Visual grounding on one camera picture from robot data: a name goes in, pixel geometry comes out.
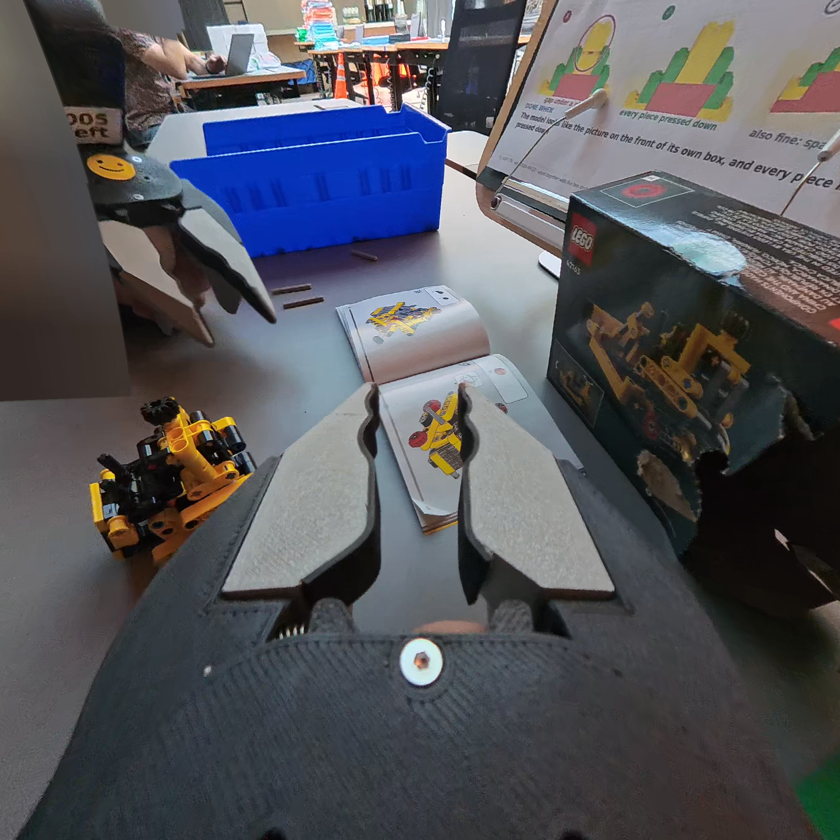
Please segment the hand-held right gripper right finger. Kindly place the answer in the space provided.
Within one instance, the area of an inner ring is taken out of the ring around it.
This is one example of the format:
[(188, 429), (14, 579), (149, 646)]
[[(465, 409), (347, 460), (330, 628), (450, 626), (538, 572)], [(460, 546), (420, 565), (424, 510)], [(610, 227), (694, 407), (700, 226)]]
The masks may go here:
[(608, 601), (616, 587), (553, 452), (473, 385), (458, 388), (458, 573), (468, 604)]

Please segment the dark lego set box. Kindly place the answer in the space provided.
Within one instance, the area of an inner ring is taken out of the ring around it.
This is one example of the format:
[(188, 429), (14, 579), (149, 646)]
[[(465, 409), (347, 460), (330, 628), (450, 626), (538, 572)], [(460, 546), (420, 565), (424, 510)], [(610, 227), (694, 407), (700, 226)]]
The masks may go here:
[(570, 198), (548, 379), (704, 585), (838, 602), (838, 239), (643, 173)]

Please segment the yellow black lego model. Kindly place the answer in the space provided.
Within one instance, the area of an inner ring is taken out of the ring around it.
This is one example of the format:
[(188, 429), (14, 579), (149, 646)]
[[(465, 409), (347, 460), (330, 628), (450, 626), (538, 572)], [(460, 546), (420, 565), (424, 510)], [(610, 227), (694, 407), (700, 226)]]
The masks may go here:
[(149, 553), (162, 567), (257, 466), (231, 416), (212, 421), (172, 397), (144, 404), (141, 416), (153, 429), (135, 460), (98, 457), (91, 515), (116, 560)]

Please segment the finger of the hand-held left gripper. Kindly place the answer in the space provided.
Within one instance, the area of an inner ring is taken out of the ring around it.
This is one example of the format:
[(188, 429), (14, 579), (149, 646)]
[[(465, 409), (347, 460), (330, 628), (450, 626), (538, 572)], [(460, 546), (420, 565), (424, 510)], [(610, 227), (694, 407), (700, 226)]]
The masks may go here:
[(182, 244), (203, 267), (220, 306), (235, 314), (246, 301), (275, 323), (273, 300), (225, 211), (209, 196), (181, 196), (181, 204), (177, 226)]
[(161, 254), (139, 227), (105, 223), (105, 248), (119, 265), (121, 282), (154, 312), (158, 323), (180, 329), (206, 347), (214, 337), (193, 302), (161, 263)]

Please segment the green plastic box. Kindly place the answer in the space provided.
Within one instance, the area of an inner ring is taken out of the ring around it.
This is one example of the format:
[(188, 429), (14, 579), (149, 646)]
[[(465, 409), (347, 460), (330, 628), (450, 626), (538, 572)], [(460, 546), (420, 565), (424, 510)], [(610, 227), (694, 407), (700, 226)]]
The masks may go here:
[(820, 837), (839, 839), (839, 757), (807, 775), (795, 790)]

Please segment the stack of colourful bins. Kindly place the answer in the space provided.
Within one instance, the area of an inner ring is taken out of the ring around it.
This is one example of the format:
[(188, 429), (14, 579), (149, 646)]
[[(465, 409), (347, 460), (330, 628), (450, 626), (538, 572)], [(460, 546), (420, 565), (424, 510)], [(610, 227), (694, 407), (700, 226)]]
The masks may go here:
[(301, 1), (302, 27), (297, 41), (314, 49), (338, 49), (340, 37), (331, 1)]

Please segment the grey laptop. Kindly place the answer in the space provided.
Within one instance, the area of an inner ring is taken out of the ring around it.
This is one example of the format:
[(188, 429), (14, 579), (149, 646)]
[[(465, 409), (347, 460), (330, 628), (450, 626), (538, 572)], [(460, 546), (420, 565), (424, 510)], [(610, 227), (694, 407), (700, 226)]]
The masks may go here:
[(207, 26), (211, 56), (206, 60), (209, 75), (243, 76), (248, 72), (255, 43), (249, 26)]

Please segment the background wooden desk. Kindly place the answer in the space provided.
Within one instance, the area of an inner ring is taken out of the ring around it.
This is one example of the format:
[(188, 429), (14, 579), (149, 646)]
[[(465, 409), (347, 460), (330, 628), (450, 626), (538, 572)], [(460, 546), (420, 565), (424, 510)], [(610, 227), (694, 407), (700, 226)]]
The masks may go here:
[(298, 83), (306, 75), (301, 68), (281, 66), (276, 71), (258, 70), (238, 76), (191, 76), (176, 86), (196, 111), (236, 109), (257, 105), (259, 96), (268, 104), (299, 98)]

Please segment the instruction sheet stand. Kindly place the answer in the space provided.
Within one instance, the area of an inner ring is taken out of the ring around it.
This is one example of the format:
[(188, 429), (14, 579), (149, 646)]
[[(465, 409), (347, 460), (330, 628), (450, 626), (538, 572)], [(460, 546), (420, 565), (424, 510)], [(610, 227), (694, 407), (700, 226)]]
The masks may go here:
[(510, 174), (496, 168), (491, 163), (491, 157), (505, 128), (519, 112), (525, 80), (557, 5), (556, 1), (542, 2), (540, 15), (526, 45), (517, 48), (522, 56), (514, 63), (506, 96), (476, 169), (476, 198), (481, 212), (504, 228), (540, 246), (539, 267), (554, 279), (560, 278), (562, 268), (564, 223), (569, 200), (527, 182), (526, 176), (531, 172), (523, 167), (523, 162), (536, 149), (537, 143), (547, 138), (548, 134), (536, 132), (533, 135), (532, 146), (514, 160)]

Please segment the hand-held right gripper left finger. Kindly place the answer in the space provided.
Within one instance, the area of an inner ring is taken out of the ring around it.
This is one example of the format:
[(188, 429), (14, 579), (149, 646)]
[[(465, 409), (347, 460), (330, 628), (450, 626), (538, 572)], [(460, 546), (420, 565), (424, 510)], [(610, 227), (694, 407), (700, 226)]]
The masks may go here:
[(350, 606), (381, 568), (375, 455), (379, 393), (362, 385), (287, 448), (259, 501), (222, 593)]

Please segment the blue plastic bin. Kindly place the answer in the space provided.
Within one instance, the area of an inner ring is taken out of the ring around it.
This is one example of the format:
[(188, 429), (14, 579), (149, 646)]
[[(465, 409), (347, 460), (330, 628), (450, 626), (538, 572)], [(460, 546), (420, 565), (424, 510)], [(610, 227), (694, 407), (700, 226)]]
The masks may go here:
[(438, 230), (448, 133), (406, 104), (209, 122), (171, 168), (273, 256)]

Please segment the black office chair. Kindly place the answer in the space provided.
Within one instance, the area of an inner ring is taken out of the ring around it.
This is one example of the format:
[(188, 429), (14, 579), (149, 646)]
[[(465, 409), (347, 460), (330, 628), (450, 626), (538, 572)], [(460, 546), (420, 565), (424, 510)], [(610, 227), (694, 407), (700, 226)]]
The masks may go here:
[(488, 136), (508, 90), (525, 1), (457, 1), (436, 119)]

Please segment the lego instruction booklet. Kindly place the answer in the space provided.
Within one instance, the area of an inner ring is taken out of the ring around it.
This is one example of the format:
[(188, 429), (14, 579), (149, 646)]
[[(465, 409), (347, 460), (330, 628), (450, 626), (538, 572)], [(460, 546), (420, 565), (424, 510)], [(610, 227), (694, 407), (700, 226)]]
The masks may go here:
[(463, 383), (558, 458), (582, 462), (518, 368), (492, 353), (475, 308), (446, 286), (389, 293), (337, 308), (424, 532), (456, 522), (463, 470)]

